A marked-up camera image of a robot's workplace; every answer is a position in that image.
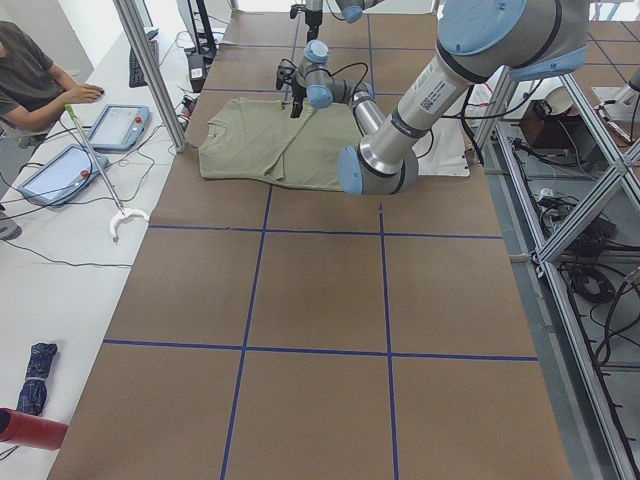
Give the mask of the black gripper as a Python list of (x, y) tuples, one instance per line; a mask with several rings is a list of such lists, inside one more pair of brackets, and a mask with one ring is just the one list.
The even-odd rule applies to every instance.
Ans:
[(322, 25), (322, 10), (307, 9), (305, 12), (305, 23), (309, 30), (306, 35), (307, 42), (317, 39), (317, 31)]
[(304, 108), (304, 100), (307, 98), (307, 89), (304, 85), (299, 84), (296, 80), (291, 83), (292, 90), (292, 110), (290, 117), (295, 119), (301, 116)]

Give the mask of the person's hand on mouse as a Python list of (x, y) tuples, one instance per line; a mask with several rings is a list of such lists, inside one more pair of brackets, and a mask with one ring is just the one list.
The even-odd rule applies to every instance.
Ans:
[(65, 102), (68, 104), (86, 104), (99, 100), (105, 91), (103, 88), (91, 84), (79, 84), (65, 92)]

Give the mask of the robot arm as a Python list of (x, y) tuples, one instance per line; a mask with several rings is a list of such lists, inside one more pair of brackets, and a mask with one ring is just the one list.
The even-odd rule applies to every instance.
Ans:
[(506, 67), (516, 82), (577, 70), (587, 53), (586, 1), (448, 1), (438, 22), (436, 54), (388, 116), (366, 83), (335, 79), (327, 45), (313, 39), (295, 67), (281, 65), (276, 86), (293, 91), (292, 117), (303, 103), (348, 105), (364, 135), (337, 159), (341, 188), (353, 195), (393, 195), (418, 176), (414, 145), (472, 86)]
[[(347, 23), (354, 23), (361, 18), (363, 12), (381, 4), (377, 0), (337, 0), (336, 5)], [(298, 12), (302, 12), (305, 18), (305, 24), (308, 27), (306, 40), (308, 42), (316, 40), (319, 36), (320, 27), (324, 19), (324, 1), (310, 0), (304, 1), (302, 4), (296, 4), (291, 7), (290, 17), (295, 18)]]

